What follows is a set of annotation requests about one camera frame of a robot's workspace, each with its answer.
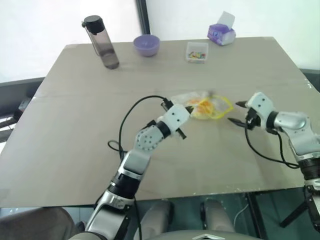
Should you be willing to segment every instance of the plastic container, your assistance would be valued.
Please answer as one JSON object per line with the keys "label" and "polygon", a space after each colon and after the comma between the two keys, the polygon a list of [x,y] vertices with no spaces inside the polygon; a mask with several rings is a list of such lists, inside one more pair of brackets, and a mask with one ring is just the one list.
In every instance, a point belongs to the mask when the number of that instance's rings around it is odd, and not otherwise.
{"label": "plastic container", "polygon": [[102,18],[97,15],[87,16],[82,22],[82,27],[88,33],[95,53],[101,58],[103,65],[108,69],[116,69],[119,60]]}
{"label": "plastic container", "polygon": [[206,42],[188,42],[185,58],[188,63],[204,64],[208,58],[209,45]]}
{"label": "plastic container", "polygon": [[145,34],[134,39],[133,45],[141,56],[151,57],[157,54],[160,46],[160,39],[157,36]]}

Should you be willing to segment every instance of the purple bowl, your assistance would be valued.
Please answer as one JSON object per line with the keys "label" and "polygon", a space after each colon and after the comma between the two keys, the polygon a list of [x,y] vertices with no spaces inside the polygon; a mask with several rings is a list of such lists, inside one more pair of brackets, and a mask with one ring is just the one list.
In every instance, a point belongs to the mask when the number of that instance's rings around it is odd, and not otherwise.
{"label": "purple bowl", "polygon": [[144,57],[151,57],[159,50],[160,39],[157,36],[145,34],[138,36],[133,45],[138,53]]}

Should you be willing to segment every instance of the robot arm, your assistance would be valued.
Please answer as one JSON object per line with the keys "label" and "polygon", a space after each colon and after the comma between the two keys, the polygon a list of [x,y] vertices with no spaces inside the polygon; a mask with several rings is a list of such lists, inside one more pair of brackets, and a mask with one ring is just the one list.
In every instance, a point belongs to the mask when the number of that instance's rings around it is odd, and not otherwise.
{"label": "robot arm", "polygon": [[151,155],[162,140],[180,130],[190,117],[192,107],[169,102],[167,112],[154,125],[136,135],[133,149],[121,162],[115,176],[103,193],[91,215],[85,231],[71,240],[121,240],[129,224],[127,211],[134,203],[135,194],[149,165]]}
{"label": "robot arm", "polygon": [[262,92],[255,93],[245,106],[249,109],[246,116],[249,126],[260,122],[262,129],[276,129],[288,136],[305,185],[320,191],[320,136],[313,132],[310,118],[303,112],[277,112],[272,101]]}

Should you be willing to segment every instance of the black cable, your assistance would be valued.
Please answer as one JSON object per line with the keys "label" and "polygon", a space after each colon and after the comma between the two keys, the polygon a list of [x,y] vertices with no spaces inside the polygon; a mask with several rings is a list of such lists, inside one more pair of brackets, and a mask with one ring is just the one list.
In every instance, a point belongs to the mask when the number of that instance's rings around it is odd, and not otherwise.
{"label": "black cable", "polygon": [[[260,157],[264,158],[264,159],[267,159],[269,161],[272,161],[272,162],[276,162],[276,163],[280,163],[280,164],[285,164],[285,165],[289,165],[291,168],[292,166],[295,167],[294,169],[299,168],[299,165],[298,164],[295,164],[295,163],[291,163],[291,162],[286,162],[286,160],[284,160],[285,158],[282,159],[282,161],[280,160],[276,160],[276,159],[273,159],[273,158],[270,158],[270,157],[267,157],[267,156],[264,156],[262,155],[260,152],[258,152],[251,144],[250,140],[249,140],[249,136],[248,136],[248,125],[246,124],[245,127],[244,127],[244,134],[245,134],[245,138],[246,138],[246,142],[248,143],[249,147],[252,149],[252,151],[254,151],[257,155],[259,155]],[[281,154],[281,158],[283,157],[283,152],[282,152],[282,139],[280,141],[280,154]]]}
{"label": "black cable", "polygon": [[[124,116],[121,124],[120,124],[120,128],[119,128],[119,135],[118,135],[118,141],[115,140],[110,140],[108,141],[107,145],[109,148],[111,148],[112,150],[119,152],[119,156],[120,156],[120,161],[122,162],[122,160],[125,157],[125,154],[128,151],[125,151],[124,148],[121,145],[121,138],[122,138],[122,128],[124,126],[124,123],[127,119],[127,117],[129,116],[129,114],[131,113],[131,111],[143,100],[146,99],[153,99],[153,98],[157,98],[157,99],[162,99],[163,101],[167,101],[167,99],[163,96],[159,96],[159,95],[150,95],[150,96],[145,96],[140,98],[138,101],[135,102],[135,104],[132,105],[132,107],[129,109],[129,111],[126,113],[126,115]],[[111,146],[111,143],[113,144],[117,144],[118,148],[115,148],[113,146]],[[136,197],[133,197],[133,204],[134,204],[134,208],[135,208],[135,214],[136,214],[136,219],[137,219],[137,225],[138,225],[138,231],[139,231],[139,239],[142,240],[142,229],[141,229],[141,221],[140,221],[140,214],[139,214],[139,209],[138,209],[138,204],[137,204],[137,200]]]}
{"label": "black cable", "polygon": [[284,157],[284,152],[283,152],[283,144],[282,144],[282,138],[281,138],[281,135],[277,132],[276,135],[278,136],[279,138],[279,145],[280,145],[280,155],[281,155],[281,159],[282,161],[284,162],[284,164],[288,167],[288,168],[291,168],[291,169],[298,169],[299,168],[299,165],[296,164],[296,166],[291,166],[289,164],[289,162],[287,162],[285,160],[285,157]]}
{"label": "black cable", "polygon": [[119,135],[118,135],[118,146],[119,146],[119,149],[118,149],[118,152],[119,152],[119,156],[120,156],[120,159],[121,161],[124,159],[124,150],[121,146],[121,137],[122,137],[122,128],[124,126],[124,123],[128,117],[128,115],[131,113],[131,111],[140,103],[142,102],[143,100],[146,100],[146,99],[152,99],[152,98],[158,98],[158,99],[162,99],[164,101],[166,101],[167,99],[163,96],[158,96],[158,95],[150,95],[150,96],[145,96],[143,98],[140,98],[138,101],[135,102],[135,104],[133,104],[133,106],[129,109],[129,111],[126,113],[126,115],[124,116],[122,122],[121,122],[121,125],[120,125],[120,128],[119,128]]}

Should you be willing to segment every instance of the tissue box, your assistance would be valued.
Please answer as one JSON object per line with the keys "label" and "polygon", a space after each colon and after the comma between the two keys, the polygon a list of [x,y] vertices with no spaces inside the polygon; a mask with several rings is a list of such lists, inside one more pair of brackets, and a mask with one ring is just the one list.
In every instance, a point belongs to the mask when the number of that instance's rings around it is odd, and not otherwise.
{"label": "tissue box", "polygon": [[216,23],[210,25],[208,38],[220,46],[231,44],[236,38],[236,32],[233,28],[229,29],[227,25]]}

